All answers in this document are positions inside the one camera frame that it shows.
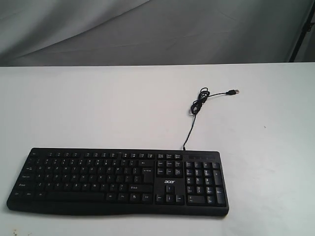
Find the black acer keyboard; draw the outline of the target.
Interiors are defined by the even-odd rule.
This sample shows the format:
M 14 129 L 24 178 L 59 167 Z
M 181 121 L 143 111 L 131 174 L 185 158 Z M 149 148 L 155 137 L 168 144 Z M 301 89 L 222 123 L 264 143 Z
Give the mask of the black acer keyboard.
M 6 204 L 57 215 L 229 212 L 217 151 L 33 148 Z

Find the grey backdrop cloth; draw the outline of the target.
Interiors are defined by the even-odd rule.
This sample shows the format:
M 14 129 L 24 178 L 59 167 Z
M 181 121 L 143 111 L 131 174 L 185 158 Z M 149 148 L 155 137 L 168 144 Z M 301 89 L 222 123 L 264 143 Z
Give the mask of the grey backdrop cloth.
M 1 66 L 287 62 L 310 0 L 3 0 Z

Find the black tripod stand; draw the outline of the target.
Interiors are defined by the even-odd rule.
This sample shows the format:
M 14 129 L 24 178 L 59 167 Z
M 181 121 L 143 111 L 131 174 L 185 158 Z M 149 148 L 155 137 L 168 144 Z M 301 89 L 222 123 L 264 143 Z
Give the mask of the black tripod stand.
M 299 37 L 298 37 L 298 39 L 296 41 L 296 44 L 294 46 L 294 49 L 293 49 L 293 51 L 292 51 L 292 53 L 290 55 L 290 58 L 289 58 L 288 62 L 294 62 L 295 61 L 295 59 L 296 59 L 296 57 L 297 57 L 297 55 L 299 53 L 299 50 L 300 50 L 300 48 L 302 46 L 302 43 L 303 43 L 303 41 L 304 41 L 304 39 L 306 37 L 306 34 L 308 32 L 310 32 L 312 30 L 312 27 L 315 25 L 315 23 L 312 22 L 314 14 L 315 14 L 315 1 L 313 0 L 312 1 L 312 6 L 311 6 L 311 8 L 309 10 L 309 13 L 307 15 L 306 20 L 303 23 L 303 27 L 302 27 L 302 29 L 300 31 Z

